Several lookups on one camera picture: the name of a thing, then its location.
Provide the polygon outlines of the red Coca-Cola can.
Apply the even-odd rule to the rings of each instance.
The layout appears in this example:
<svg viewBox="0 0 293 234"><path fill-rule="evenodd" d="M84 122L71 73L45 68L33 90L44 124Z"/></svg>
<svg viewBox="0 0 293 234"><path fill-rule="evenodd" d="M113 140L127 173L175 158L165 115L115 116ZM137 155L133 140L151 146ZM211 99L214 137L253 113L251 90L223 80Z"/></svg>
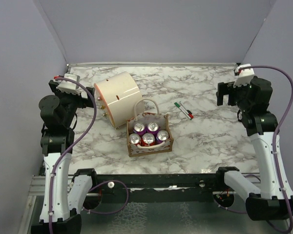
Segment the red Coca-Cola can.
<svg viewBox="0 0 293 234"><path fill-rule="evenodd" d="M133 132L140 136L143 136L146 133L146 126L142 122L135 122L133 125Z"/></svg>
<svg viewBox="0 0 293 234"><path fill-rule="evenodd" d="M155 137L151 133L145 133L141 138L142 146L153 146L155 145Z"/></svg>

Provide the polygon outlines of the purple Fanta can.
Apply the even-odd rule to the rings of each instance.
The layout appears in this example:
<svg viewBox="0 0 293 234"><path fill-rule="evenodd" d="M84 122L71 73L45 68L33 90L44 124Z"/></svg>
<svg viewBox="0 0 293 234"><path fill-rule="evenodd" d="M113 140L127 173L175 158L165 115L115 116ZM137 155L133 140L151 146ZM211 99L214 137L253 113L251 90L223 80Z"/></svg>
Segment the purple Fanta can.
<svg viewBox="0 0 293 234"><path fill-rule="evenodd" d="M129 135L128 141L130 144L140 145L141 144L141 137L136 133L132 133Z"/></svg>

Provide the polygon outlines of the purple soda can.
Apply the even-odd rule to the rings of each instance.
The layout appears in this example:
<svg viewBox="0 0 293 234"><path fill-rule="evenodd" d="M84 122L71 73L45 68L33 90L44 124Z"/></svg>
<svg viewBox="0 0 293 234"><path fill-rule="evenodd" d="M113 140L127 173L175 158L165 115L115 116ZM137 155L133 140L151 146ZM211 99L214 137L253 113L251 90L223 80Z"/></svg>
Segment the purple soda can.
<svg viewBox="0 0 293 234"><path fill-rule="evenodd" d="M156 144L161 144L169 139L169 133L166 130L160 130L155 137Z"/></svg>
<svg viewBox="0 0 293 234"><path fill-rule="evenodd" d="M151 134L157 134L160 131L160 126L157 122L149 122L146 125L146 132Z"/></svg>

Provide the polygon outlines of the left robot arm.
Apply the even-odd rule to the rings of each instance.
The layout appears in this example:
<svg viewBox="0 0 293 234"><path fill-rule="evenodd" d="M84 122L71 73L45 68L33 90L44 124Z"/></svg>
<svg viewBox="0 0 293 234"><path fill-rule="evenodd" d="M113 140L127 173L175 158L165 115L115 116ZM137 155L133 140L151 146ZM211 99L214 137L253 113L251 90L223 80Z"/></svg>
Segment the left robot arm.
<svg viewBox="0 0 293 234"><path fill-rule="evenodd" d="M43 120L41 147L45 165L45 189L39 223L33 234L79 234L81 210L87 193L98 187L94 169L79 169L68 187L68 171L73 147L85 136L75 139L71 123L79 108L96 109L95 90L77 80L56 77L49 82L52 95L39 102Z"/></svg>

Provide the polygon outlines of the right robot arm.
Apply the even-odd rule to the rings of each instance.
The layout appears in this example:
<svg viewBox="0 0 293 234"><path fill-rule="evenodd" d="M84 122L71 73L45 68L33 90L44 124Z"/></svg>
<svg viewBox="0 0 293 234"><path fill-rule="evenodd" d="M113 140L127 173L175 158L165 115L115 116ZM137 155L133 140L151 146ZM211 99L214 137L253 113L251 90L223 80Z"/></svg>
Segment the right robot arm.
<svg viewBox="0 0 293 234"><path fill-rule="evenodd" d="M239 109L239 122L255 150L261 186L253 185L235 167L218 168L214 184L221 191L233 189L244 200L253 221L285 220L293 215L293 191L282 165L279 136L273 135L278 121L268 111L272 92L271 82L257 76L239 86L221 82L216 92L218 106L227 95L228 104Z"/></svg>

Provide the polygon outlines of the black marker pen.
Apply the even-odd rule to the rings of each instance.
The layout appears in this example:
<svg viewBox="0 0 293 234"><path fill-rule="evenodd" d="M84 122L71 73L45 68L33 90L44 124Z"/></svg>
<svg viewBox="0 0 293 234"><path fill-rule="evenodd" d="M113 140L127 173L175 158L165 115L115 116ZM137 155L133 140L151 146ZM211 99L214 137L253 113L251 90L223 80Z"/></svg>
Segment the black marker pen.
<svg viewBox="0 0 293 234"><path fill-rule="evenodd" d="M190 111L190 110L188 110L186 107L185 107L185 105L180 101L179 102L180 103L180 105L187 111L187 113L189 114L189 115L192 115L192 112Z"/></svg>

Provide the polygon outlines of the white cylindrical pot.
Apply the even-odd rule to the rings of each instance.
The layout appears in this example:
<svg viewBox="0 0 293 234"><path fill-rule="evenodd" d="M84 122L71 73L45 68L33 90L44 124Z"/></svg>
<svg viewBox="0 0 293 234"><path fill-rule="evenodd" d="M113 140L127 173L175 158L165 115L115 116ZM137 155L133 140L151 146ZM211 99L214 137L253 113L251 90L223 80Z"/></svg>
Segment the white cylindrical pot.
<svg viewBox="0 0 293 234"><path fill-rule="evenodd" d="M94 84L97 104L109 119L113 128L118 128L134 117L134 106L138 114L145 111L140 101L142 93L133 77L122 72Z"/></svg>

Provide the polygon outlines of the green marker pen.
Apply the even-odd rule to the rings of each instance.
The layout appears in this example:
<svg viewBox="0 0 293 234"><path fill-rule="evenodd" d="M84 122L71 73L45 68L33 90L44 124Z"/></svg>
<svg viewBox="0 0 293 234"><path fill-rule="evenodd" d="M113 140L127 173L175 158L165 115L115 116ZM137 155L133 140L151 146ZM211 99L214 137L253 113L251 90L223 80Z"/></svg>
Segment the green marker pen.
<svg viewBox="0 0 293 234"><path fill-rule="evenodd" d="M188 115L185 113L185 109L184 109L182 106L180 106L177 102L175 102L174 105L175 105L177 108L179 108L179 110L180 110L183 114L185 114L185 115L187 116L188 119L190 119L190 118L188 117Z"/></svg>

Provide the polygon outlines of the aluminium extrusion rail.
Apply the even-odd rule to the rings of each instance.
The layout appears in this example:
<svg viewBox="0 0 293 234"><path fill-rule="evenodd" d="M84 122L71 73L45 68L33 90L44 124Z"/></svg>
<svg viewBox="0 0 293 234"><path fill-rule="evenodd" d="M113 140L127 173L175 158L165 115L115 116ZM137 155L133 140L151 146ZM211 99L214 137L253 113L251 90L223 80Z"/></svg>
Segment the aluminium extrusion rail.
<svg viewBox="0 0 293 234"><path fill-rule="evenodd" d="M29 196L44 196L45 176L33 176L29 187Z"/></svg>

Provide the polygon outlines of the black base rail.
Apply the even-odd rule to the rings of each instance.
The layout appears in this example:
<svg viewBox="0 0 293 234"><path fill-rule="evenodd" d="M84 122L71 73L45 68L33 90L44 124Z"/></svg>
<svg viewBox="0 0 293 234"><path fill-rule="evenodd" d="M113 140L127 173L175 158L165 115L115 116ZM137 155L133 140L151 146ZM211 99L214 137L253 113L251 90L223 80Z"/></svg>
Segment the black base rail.
<svg viewBox="0 0 293 234"><path fill-rule="evenodd" d="M125 174L100 175L94 169L78 169L70 178L79 175L90 176L92 186L99 185L92 193L102 203L128 202L213 202L213 194L232 191L220 178L224 173L215 174Z"/></svg>

